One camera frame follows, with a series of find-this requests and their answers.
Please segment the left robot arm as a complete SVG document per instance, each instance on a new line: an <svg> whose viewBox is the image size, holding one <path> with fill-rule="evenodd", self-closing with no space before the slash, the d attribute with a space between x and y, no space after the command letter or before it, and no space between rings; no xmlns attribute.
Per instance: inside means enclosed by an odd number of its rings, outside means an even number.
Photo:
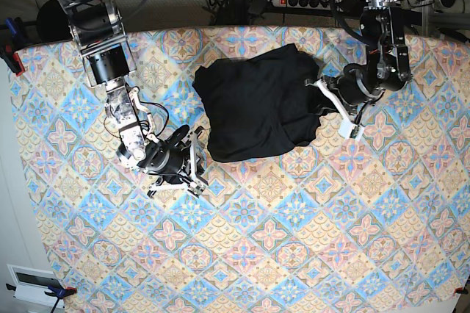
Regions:
<svg viewBox="0 0 470 313"><path fill-rule="evenodd" d="M404 0L329 0L330 11L349 36L365 45L366 62L350 63L327 80L327 87L348 112L401 90L412 80L405 42Z"/></svg>

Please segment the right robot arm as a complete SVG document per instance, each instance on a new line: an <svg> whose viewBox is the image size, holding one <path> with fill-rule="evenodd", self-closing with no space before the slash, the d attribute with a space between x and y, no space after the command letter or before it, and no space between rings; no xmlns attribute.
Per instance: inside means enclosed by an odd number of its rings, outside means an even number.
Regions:
<svg viewBox="0 0 470 313"><path fill-rule="evenodd" d="M186 140L189 127L178 128L167 139L155 130L148 103L126 78L133 59L124 19L113 0L57 0L79 48L91 87L106 91L106 116L118 130L117 157L127 168L155 176L163 183L194 185L197 181L195 147Z"/></svg>

